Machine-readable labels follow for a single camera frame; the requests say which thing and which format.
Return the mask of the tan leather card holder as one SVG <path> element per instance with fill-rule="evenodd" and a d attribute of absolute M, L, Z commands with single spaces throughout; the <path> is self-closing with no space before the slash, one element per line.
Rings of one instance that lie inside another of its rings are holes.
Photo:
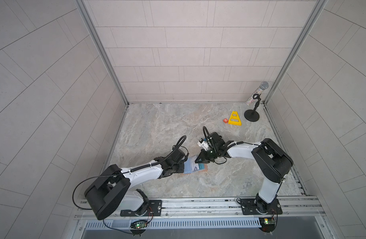
<path fill-rule="evenodd" d="M 207 164 L 195 163 L 197 155 L 191 156 L 184 162 L 184 174 L 191 174 L 196 172 L 206 172 L 208 170 Z"/>

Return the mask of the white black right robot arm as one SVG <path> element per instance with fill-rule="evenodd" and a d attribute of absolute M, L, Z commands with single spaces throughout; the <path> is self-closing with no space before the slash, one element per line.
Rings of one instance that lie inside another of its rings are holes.
<path fill-rule="evenodd" d="M 205 136 L 198 142 L 201 152 L 196 163 L 211 163 L 218 158 L 246 158 L 253 159 L 260 167 L 264 180 L 252 203 L 240 201 L 245 209 L 252 213 L 281 214 L 277 193 L 293 166 L 293 160 L 272 139 L 265 138 L 261 142 L 225 142 L 218 133 Z"/>

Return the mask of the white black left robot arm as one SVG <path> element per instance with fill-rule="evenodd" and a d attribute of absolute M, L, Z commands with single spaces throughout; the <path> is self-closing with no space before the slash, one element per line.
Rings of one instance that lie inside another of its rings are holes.
<path fill-rule="evenodd" d="M 145 193 L 137 185 L 150 180 L 162 179 L 175 173 L 184 173 L 184 163 L 189 153 L 179 148 L 165 157 L 130 168 L 110 165 L 86 189 L 84 197 L 98 220 L 104 220 L 116 210 L 127 210 L 143 215 L 149 206 Z"/>

